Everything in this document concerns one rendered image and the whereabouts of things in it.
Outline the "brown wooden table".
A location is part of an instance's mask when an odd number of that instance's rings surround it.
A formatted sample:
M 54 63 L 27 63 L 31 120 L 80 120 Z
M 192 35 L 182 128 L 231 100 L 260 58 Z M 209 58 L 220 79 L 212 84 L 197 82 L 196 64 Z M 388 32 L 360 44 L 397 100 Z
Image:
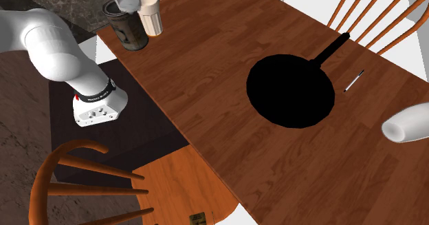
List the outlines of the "brown wooden table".
M 322 66 L 330 115 L 286 129 L 249 103 L 250 68 L 314 58 L 337 32 L 280 0 L 162 0 L 160 13 L 162 34 L 138 52 L 111 27 L 98 35 L 260 225 L 429 225 L 429 140 L 381 131 L 429 101 L 429 83 L 348 41 Z

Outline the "dark robot stand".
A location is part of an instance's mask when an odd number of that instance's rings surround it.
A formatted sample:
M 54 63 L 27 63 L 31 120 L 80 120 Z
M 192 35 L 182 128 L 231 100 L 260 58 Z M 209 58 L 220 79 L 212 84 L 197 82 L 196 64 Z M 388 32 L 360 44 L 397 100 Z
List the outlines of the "dark robot stand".
M 108 147 L 108 153 L 78 148 L 71 156 L 132 172 L 145 164 L 188 145 L 151 97 L 117 59 L 100 68 L 129 96 L 118 119 L 80 127 L 73 115 L 73 89 L 64 82 L 49 82 L 52 148 L 70 140 L 94 140 Z

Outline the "black frying pan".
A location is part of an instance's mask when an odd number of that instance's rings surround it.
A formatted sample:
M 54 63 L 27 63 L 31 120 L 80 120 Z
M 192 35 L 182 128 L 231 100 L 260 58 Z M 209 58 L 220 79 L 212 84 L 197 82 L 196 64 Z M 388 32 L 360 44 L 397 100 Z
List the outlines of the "black frying pan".
M 330 114 L 336 97 L 321 65 L 349 38 L 348 32 L 341 34 L 311 60 L 275 54 L 257 61 L 246 80 L 246 94 L 253 108 L 268 121 L 286 128 L 318 124 Z

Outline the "cream ribbed cup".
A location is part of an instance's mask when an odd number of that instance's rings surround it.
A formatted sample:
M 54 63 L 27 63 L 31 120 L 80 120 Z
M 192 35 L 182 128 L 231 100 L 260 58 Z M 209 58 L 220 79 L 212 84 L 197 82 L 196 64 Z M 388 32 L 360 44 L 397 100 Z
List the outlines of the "cream ribbed cup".
M 145 32 L 150 37 L 159 36 L 163 32 L 160 17 L 160 0 L 140 0 L 140 16 Z

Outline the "dark printed tin can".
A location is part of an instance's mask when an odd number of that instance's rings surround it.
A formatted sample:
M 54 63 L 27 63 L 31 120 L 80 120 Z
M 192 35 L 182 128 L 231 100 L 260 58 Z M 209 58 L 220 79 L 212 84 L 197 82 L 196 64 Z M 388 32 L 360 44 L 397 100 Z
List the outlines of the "dark printed tin can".
M 149 38 L 137 12 L 121 11 L 115 0 L 105 2 L 102 12 L 126 50 L 138 51 L 146 47 Z

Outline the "small olive box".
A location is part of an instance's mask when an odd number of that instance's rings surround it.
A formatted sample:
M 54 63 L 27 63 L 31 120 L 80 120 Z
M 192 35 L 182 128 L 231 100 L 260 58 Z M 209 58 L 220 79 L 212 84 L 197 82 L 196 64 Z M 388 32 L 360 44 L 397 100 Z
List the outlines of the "small olive box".
M 207 225 L 204 212 L 196 213 L 189 216 L 190 225 Z

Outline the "black and white pen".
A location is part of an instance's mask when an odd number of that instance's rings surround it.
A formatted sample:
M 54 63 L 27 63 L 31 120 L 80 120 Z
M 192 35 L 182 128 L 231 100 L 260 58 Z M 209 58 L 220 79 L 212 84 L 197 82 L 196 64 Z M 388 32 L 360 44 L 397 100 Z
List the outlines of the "black and white pen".
M 343 91 L 343 93 L 344 92 L 347 92 L 350 88 L 351 88 L 351 86 L 357 81 L 357 79 L 359 78 L 359 77 L 361 77 L 361 75 L 364 73 L 364 69 L 347 85 L 347 87 L 344 89 L 344 91 Z

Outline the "white vase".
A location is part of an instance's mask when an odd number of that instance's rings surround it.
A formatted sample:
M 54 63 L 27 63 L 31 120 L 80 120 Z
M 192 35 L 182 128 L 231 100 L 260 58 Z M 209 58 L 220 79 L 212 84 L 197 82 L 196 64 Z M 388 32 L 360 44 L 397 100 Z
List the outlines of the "white vase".
M 382 124 L 382 133 L 396 143 L 429 138 L 429 103 L 403 109 Z

